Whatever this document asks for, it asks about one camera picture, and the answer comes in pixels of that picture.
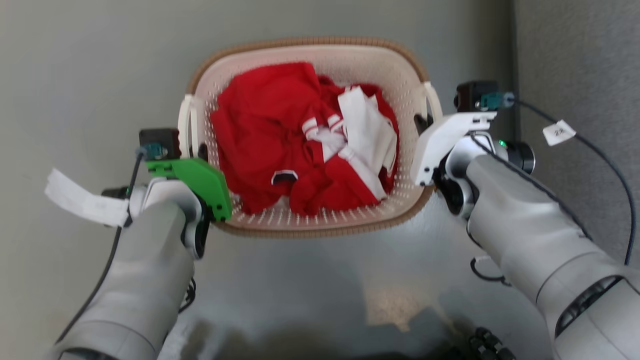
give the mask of gray fabric surface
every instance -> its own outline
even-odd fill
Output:
[[[520,96],[600,146],[640,200],[640,1],[537,0],[515,3]],[[522,139],[534,147],[534,175],[564,199],[594,240],[623,260],[630,216],[612,170],[570,140],[549,147],[547,125],[520,112]],[[640,266],[640,244],[631,262]]]

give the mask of gray floor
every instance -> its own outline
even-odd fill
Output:
[[[92,192],[126,183],[138,131],[175,125],[186,83],[211,53],[291,36],[389,38],[424,60],[450,112],[458,83],[497,79],[510,88],[508,4],[5,1],[3,357],[34,359],[51,345],[93,288],[113,236],[47,200],[42,190],[51,168]],[[498,123],[500,137],[510,137],[507,119]],[[198,297],[164,356],[417,356],[484,325],[521,359],[544,358],[548,340],[536,310],[515,290],[471,274],[468,262],[480,253],[435,197],[410,223],[346,238],[265,240],[212,231],[196,265]]]

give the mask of basket handle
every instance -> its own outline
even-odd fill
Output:
[[[431,116],[433,117],[433,121],[439,121],[442,119],[442,105],[440,105],[440,99],[438,98],[438,93],[436,93],[436,89],[431,86],[430,81],[425,81],[422,83],[422,90],[424,96],[427,98],[426,102],[422,102],[422,117],[425,119],[429,115],[429,110],[427,108],[427,103],[431,108]]]
[[[204,102],[194,95],[186,94],[178,113],[178,141],[181,158],[193,158],[204,140],[202,131],[206,128]]]

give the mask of red clothing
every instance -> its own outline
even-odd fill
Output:
[[[396,117],[379,88],[361,86],[367,95],[376,95],[379,111],[398,133]],[[304,215],[379,202],[362,195],[365,184],[353,177],[346,160],[333,156],[325,163],[323,145],[312,139],[318,126],[328,127],[329,118],[341,116],[337,96],[343,91],[331,79],[319,78],[311,64],[287,63],[238,75],[219,94],[211,123],[220,169],[229,189],[242,198],[243,211],[258,213],[283,195],[291,196],[292,210]],[[387,193],[396,168],[391,176],[381,171]],[[281,172],[294,174],[297,181],[273,183]]]

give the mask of perforated basket wall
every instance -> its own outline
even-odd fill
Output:
[[[426,113],[422,83],[428,81],[424,68],[411,52],[398,44],[372,38],[300,38],[261,42],[227,49],[209,58],[195,73],[188,93],[205,101],[205,115],[217,107],[216,96],[237,74],[275,63],[308,61],[318,74],[329,75],[337,84],[373,83],[394,109],[400,130],[399,168],[394,190],[375,207],[350,211],[322,211],[316,217],[291,213],[286,204],[246,215],[240,199],[232,194],[233,216],[216,225],[244,236],[311,237],[375,231],[401,224],[425,205],[433,192],[412,184],[409,170],[418,139],[413,116]],[[209,163],[218,168],[218,147],[211,123],[200,124],[198,137],[209,150]]]

